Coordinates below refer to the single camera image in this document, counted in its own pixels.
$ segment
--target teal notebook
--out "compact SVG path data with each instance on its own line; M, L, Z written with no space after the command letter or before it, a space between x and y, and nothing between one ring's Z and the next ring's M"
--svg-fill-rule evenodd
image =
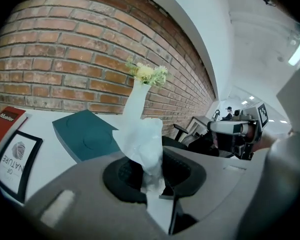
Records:
M77 162L119 151L112 131L117 130L89 110L83 110L52 122L55 134Z

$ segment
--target desk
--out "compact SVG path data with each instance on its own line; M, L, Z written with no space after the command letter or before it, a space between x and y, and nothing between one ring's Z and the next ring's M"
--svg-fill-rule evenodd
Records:
M187 126L186 130L189 134L191 133L191 129L194 127L194 125L196 124L196 128L198 125L203 126L203 127L207 127L208 122L210 122L211 120L209 118L207 118L206 116L202 115L202 116L193 116L191 122L189 123L189 125ZM182 142L184 140L184 138L187 136L186 133L183 133L179 139L179 142Z
M25 192L25 201L27 201L44 185L51 182L53 179L76 164L75 160L72 159L57 139L52 125L53 121L72 115L73 113L25 108L21 109L25 110L30 117L18 130L43 139L43 143L36 155L29 175ZM121 115L109 114L96 114L96 116L116 128L120 126L122 117Z
M30 117L18 130L43 139L29 175L25 192L25 202L27 202L43 186L77 163L57 139L52 124L53 121L72 115L73 113L21 109L25 110ZM117 129L120 128L123 121L122 115L96 114L95 116ZM4 193L4 191L3 194L14 202L17 202L10 195ZM168 232L172 217L173 200L158 199L157 197L147 195L147 202L147 212L165 232Z

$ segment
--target red book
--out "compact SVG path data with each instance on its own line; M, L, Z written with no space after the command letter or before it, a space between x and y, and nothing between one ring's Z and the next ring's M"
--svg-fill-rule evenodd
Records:
M7 106L0 112L0 151L26 119L26 111L15 107Z

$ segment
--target brick wall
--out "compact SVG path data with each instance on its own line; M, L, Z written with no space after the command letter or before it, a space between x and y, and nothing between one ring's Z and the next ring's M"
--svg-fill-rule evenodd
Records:
M6 105L120 114L133 79L125 60L164 65L144 117L186 127L215 98L207 71L178 24L151 0L24 0L0 32L0 110Z

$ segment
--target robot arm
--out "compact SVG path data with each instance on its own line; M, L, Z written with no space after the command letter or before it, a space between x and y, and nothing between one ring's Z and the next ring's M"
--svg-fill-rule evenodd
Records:
M250 160L253 146L260 141L268 121L266 106L264 103L259 103L253 107L235 110L231 120L211 121L207 129L216 133L214 135L234 136L232 146L228 147L227 151L232 152L239 159Z

